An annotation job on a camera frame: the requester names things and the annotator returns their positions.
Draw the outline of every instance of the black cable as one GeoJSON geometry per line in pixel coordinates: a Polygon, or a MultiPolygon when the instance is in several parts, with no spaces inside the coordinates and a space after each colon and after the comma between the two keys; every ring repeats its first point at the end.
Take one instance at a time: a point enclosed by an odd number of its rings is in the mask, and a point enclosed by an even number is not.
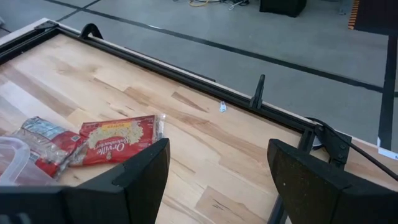
{"type": "Polygon", "coordinates": [[[378,168],[380,168],[381,170],[383,170],[386,174],[388,174],[390,177],[392,177],[394,180],[398,181],[398,175],[390,170],[388,167],[386,167],[384,164],[382,164],[381,162],[379,162],[377,159],[375,159],[374,157],[372,157],[371,155],[369,155],[367,152],[365,152],[364,150],[362,150],[361,148],[359,148],[358,146],[354,145],[351,142],[348,142],[347,140],[345,140],[344,138],[342,138],[340,136],[340,134],[335,131],[331,126],[329,126],[328,124],[326,124],[325,122],[316,119],[316,118],[307,118],[310,119],[312,121],[318,122],[320,124],[322,124],[325,128],[328,128],[331,132],[333,132],[338,138],[340,138],[343,142],[345,142],[347,145],[349,145],[350,147],[352,147],[355,151],[359,152],[362,156],[364,156],[365,158],[367,158],[369,161],[371,161],[374,165],[376,165],[378,168]]]}

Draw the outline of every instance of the clear plastic container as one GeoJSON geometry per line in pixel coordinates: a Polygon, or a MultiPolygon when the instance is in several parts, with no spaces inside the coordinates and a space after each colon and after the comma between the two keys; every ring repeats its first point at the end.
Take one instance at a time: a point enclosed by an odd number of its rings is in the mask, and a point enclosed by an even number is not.
{"type": "Polygon", "coordinates": [[[57,184],[29,157],[30,148],[26,143],[16,138],[0,137],[0,186],[57,184]]]}

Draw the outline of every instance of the white plastic lid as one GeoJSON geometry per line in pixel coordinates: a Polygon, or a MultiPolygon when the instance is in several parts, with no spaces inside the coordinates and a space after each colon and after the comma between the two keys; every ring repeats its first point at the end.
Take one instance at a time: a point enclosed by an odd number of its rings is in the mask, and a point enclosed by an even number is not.
{"type": "Polygon", "coordinates": [[[15,185],[29,161],[30,148],[23,141],[0,137],[0,185],[15,185]]]}

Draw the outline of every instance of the wood grain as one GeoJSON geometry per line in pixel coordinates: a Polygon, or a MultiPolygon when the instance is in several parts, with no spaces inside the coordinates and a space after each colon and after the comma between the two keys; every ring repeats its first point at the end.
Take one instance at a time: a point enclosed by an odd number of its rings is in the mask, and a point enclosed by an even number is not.
{"type": "MultiPolygon", "coordinates": [[[[157,223],[267,222],[277,197],[268,141],[297,146],[301,134],[219,107],[215,98],[62,35],[0,66],[0,134],[32,116],[78,131],[86,121],[165,113],[172,158],[157,223]]],[[[395,189],[370,165],[352,154],[347,168],[395,189]]],[[[112,166],[69,168],[60,183],[76,186],[112,166]]]]}

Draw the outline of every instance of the black metal frame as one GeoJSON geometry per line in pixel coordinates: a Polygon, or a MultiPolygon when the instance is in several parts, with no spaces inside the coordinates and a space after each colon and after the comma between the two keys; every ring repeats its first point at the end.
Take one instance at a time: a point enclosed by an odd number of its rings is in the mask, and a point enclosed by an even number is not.
{"type": "MultiPolygon", "coordinates": [[[[100,41],[98,39],[91,38],[89,34],[92,34],[99,39],[102,38],[100,31],[94,24],[88,24],[82,30],[82,32],[79,33],[77,31],[65,28],[64,26],[60,26],[53,21],[44,22],[43,24],[35,27],[34,30],[0,46],[0,65],[59,34],[68,36],[72,39],[83,42],[84,44],[92,46],[96,49],[100,49],[128,62],[152,70],[159,75],[173,79],[207,95],[214,96],[215,98],[223,100],[229,104],[235,105],[238,108],[241,108],[252,114],[269,119],[279,125],[297,131],[298,133],[302,133],[302,137],[298,144],[298,149],[303,152],[309,153],[312,149],[312,144],[313,140],[315,139],[316,132],[318,132],[319,134],[322,133],[322,131],[325,131],[321,130],[322,127],[319,125],[263,104],[261,96],[264,88],[264,75],[261,75],[260,77],[254,96],[252,98],[247,98],[243,95],[229,91],[221,86],[215,85],[213,82],[208,82],[202,78],[197,78],[194,75],[189,75],[187,73],[181,72],[180,70],[174,70],[173,66],[168,67],[159,64],[155,60],[141,57],[127,50],[123,50],[121,48],[104,43],[103,41],[100,41]]],[[[325,142],[327,142],[327,144],[325,144],[325,147],[328,148],[328,152],[333,153],[333,151],[336,150],[335,146],[338,146],[340,142],[336,143],[336,141],[338,140],[336,138],[331,139],[330,137],[331,136],[329,133],[325,134],[323,138],[326,139],[325,142]]],[[[346,150],[345,156],[348,155],[348,149],[349,148],[347,148],[346,150]]],[[[269,223],[284,223],[286,218],[287,215],[284,212],[282,200],[280,199],[280,197],[278,197],[275,203],[275,207],[271,213],[269,223]]]]}

